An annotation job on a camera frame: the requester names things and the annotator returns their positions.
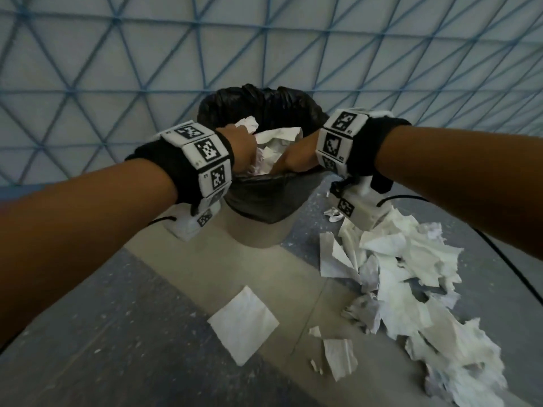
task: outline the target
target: qr code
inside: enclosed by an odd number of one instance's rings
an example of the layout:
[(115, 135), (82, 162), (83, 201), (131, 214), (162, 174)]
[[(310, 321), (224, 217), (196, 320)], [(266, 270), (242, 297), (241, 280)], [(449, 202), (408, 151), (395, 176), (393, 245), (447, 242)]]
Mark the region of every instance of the qr code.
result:
[(338, 173), (338, 169), (334, 161), (330, 160), (327, 157), (322, 157), (322, 161), (324, 162), (324, 168), (326, 170), (330, 170), (335, 174)]
[(206, 223), (213, 217), (213, 213), (211, 212), (210, 209), (207, 209), (207, 211), (205, 213), (203, 213), (201, 215), (201, 217), (199, 219), (197, 219), (196, 221), (198, 222), (198, 224), (200, 224), (200, 227), (203, 227), (204, 225), (206, 225)]
[(345, 132), (351, 125), (352, 121), (356, 118), (356, 114), (343, 111), (337, 120), (332, 124), (332, 129)]
[(355, 206), (350, 204), (349, 201), (342, 198), (338, 203), (338, 210), (345, 214), (347, 217), (350, 217), (352, 212), (355, 210)]
[(185, 137), (187, 140), (191, 140), (194, 137), (200, 137), (204, 135), (204, 133), (202, 133), (199, 129), (195, 129), (193, 126), (180, 127), (178, 129), (175, 129), (174, 131), (177, 134)]
[(206, 161), (213, 161), (221, 156), (219, 150), (215, 147), (213, 142), (210, 139), (198, 141), (195, 143), (196, 149), (204, 157)]
[(209, 205), (214, 205), (217, 201), (219, 201), (221, 199), (221, 197), (223, 196), (223, 193), (224, 193), (224, 188), (222, 190), (217, 191), (213, 195), (211, 200), (209, 201)]
[(322, 149), (325, 153), (330, 154), (333, 157), (337, 157), (340, 146), (341, 138), (339, 138), (338, 136), (334, 136), (333, 134), (326, 133), (326, 138), (324, 139), (324, 148)]
[(213, 190), (218, 189), (221, 185), (227, 182), (226, 173), (224, 172), (224, 164), (211, 171), (211, 185)]

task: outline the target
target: forearm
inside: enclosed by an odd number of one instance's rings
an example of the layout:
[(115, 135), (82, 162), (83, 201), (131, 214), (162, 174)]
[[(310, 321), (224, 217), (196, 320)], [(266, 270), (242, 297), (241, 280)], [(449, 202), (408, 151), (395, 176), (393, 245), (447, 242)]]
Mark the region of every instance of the forearm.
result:
[(163, 170), (136, 159), (8, 205), (0, 215), (0, 343), (88, 277), (176, 198)]
[(543, 139), (400, 126), (375, 165), (474, 227), (543, 257)]

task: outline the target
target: hand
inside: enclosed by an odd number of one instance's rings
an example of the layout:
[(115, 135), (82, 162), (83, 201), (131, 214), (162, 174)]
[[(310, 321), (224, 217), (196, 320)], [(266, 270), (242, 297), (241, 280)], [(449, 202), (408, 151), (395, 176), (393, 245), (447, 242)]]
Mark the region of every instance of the hand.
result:
[(316, 143), (319, 140), (319, 130), (310, 134), (297, 143), (289, 145), (281, 157), (271, 168), (270, 174), (281, 174), (286, 171), (308, 171), (319, 164), (316, 158)]
[(217, 131), (225, 136), (232, 146), (234, 152), (232, 171), (246, 172), (256, 160), (256, 138), (247, 132), (245, 126), (236, 127), (234, 124), (219, 127)]

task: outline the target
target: person's right arm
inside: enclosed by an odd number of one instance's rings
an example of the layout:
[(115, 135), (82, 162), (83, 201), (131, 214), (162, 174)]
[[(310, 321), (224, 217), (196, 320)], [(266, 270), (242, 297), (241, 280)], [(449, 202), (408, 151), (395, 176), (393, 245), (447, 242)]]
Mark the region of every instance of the person's right arm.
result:
[[(273, 172), (315, 166), (317, 136), (289, 148)], [(543, 139), (399, 126), (385, 138), (375, 167), (475, 228), (543, 259)]]

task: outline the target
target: black trash bag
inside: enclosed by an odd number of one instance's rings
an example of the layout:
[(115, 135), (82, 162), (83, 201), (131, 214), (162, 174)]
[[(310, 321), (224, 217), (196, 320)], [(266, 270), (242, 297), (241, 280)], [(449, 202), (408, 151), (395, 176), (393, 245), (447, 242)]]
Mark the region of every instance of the black trash bag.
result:
[[(328, 120), (328, 115), (303, 91), (286, 87), (260, 89), (251, 84), (220, 89), (203, 99), (198, 109), (198, 122), (212, 130), (248, 116), (258, 122), (256, 132), (301, 127), (304, 137)], [(224, 200), (244, 217), (274, 224), (300, 208), (326, 174), (317, 166), (303, 173), (233, 177)]]

